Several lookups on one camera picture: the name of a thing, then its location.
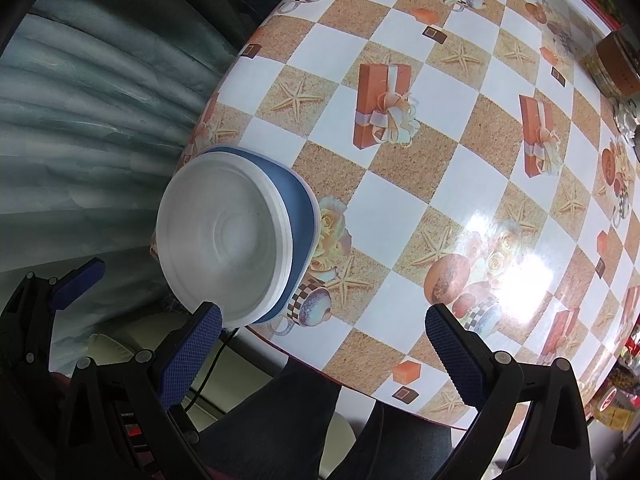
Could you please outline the blue plastic plate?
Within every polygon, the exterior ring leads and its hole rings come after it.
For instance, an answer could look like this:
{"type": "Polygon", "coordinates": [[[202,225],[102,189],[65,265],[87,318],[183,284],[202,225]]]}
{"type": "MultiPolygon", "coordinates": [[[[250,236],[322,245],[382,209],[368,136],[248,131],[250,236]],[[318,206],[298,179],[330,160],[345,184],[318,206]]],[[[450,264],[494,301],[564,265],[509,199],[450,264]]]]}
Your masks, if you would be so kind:
{"type": "Polygon", "coordinates": [[[231,153],[254,162],[278,189],[290,219],[293,237],[293,261],[290,275],[278,301],[255,321],[255,324],[262,324],[284,311],[297,286],[303,281],[319,238],[318,200],[298,174],[276,160],[238,146],[218,145],[206,150],[205,154],[213,152],[231,153]]]}

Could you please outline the red snack packages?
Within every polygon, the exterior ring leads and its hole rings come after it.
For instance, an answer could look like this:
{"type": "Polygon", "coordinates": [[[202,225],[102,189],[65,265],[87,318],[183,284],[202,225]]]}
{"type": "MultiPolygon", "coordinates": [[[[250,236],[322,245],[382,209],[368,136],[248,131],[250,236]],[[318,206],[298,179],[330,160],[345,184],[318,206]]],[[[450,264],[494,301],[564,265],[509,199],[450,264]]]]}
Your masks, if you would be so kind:
{"type": "Polygon", "coordinates": [[[628,431],[639,414],[639,323],[590,401],[595,420],[612,430],[628,431]]]}

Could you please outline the blue jeans leg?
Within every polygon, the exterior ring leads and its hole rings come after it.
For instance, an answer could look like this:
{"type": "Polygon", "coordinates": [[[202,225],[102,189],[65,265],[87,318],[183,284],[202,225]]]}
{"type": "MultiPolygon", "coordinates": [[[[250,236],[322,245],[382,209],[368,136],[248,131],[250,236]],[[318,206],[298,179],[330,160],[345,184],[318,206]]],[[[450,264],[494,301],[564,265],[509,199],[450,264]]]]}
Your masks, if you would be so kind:
{"type": "MultiPolygon", "coordinates": [[[[207,427],[196,452],[214,479],[317,479],[341,387],[295,360],[207,427]]],[[[451,432],[375,403],[332,479],[431,479],[451,432]]]]}

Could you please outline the green curtain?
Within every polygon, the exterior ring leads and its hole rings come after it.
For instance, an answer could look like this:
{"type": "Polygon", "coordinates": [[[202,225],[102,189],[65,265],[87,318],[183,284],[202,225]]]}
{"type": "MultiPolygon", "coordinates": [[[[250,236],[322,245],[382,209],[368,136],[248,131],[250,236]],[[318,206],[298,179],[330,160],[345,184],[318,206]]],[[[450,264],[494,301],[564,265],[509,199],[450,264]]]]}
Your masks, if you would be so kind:
{"type": "Polygon", "coordinates": [[[96,328],[165,290],[157,207],[234,47],[186,0],[37,0],[1,57],[1,293],[87,260],[56,319],[68,372],[96,328]]]}

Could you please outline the checkered patterned tablecloth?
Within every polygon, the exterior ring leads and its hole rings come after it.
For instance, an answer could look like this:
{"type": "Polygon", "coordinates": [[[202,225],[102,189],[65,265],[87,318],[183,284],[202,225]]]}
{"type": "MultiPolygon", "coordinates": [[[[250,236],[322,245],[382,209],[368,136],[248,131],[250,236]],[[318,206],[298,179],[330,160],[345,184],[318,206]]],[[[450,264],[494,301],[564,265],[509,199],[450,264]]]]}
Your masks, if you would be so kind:
{"type": "Polygon", "coordinates": [[[283,0],[183,151],[263,154],[319,202],[303,285],[255,332],[464,428],[424,333],[442,302],[591,399],[639,312],[639,165],[582,67],[603,36],[570,0],[283,0]]]}

